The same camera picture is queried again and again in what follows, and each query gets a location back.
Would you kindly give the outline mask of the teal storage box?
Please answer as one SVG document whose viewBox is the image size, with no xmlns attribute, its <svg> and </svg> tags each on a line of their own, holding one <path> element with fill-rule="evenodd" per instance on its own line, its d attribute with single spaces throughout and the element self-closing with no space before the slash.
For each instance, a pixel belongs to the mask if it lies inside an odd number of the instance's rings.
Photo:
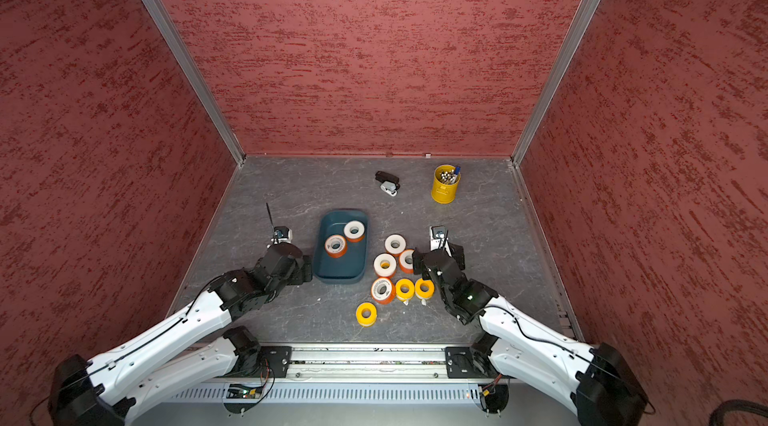
<svg viewBox="0 0 768 426">
<path fill-rule="evenodd" d="M 312 260 L 314 276 L 326 284 L 354 284 L 367 264 L 368 216 L 357 209 L 338 209 L 320 221 Z"/>
</svg>

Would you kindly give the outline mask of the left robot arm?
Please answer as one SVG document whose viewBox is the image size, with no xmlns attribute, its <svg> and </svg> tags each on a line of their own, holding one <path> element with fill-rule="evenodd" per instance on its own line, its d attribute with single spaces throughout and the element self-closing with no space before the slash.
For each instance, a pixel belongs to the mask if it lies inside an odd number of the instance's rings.
<svg viewBox="0 0 768 426">
<path fill-rule="evenodd" d="M 250 268 L 222 273 L 172 316 L 89 360 L 55 369 L 47 409 L 56 425 L 127 425 L 208 379 L 271 374 L 256 337 L 237 319 L 312 279 L 311 258 L 290 242 L 270 245 Z"/>
</svg>

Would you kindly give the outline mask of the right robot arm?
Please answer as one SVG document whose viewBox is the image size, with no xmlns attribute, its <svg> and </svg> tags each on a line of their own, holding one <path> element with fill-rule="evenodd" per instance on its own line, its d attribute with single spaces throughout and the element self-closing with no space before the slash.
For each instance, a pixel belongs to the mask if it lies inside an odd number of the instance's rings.
<svg viewBox="0 0 768 426">
<path fill-rule="evenodd" d="M 446 247 L 412 254 L 414 272 L 433 282 L 445 309 L 484 335 L 473 361 L 520 380 L 569 409 L 581 425 L 637 425 L 650 405 L 622 354 L 607 343 L 569 338 L 513 306 L 490 286 L 470 279 Z"/>
</svg>

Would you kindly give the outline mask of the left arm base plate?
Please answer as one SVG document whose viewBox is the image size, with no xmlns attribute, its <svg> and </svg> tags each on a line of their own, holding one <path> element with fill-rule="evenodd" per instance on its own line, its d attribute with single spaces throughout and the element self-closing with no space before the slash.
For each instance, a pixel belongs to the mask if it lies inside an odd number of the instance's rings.
<svg viewBox="0 0 768 426">
<path fill-rule="evenodd" d="M 287 345 L 260 346 L 247 352 L 232 371 L 239 377 L 265 377 L 283 379 L 288 374 L 293 348 Z"/>
</svg>

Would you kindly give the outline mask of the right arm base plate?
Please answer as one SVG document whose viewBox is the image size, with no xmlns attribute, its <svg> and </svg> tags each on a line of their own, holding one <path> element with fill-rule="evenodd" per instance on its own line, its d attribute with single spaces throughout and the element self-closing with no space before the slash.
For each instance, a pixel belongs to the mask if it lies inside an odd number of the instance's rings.
<svg viewBox="0 0 768 426">
<path fill-rule="evenodd" d="M 510 370 L 500 371 L 501 351 L 479 351 L 470 346 L 447 346 L 444 348 L 447 376 L 450 379 L 474 380 L 478 383 L 490 383 L 499 374 L 502 383 L 521 383 Z"/>
</svg>

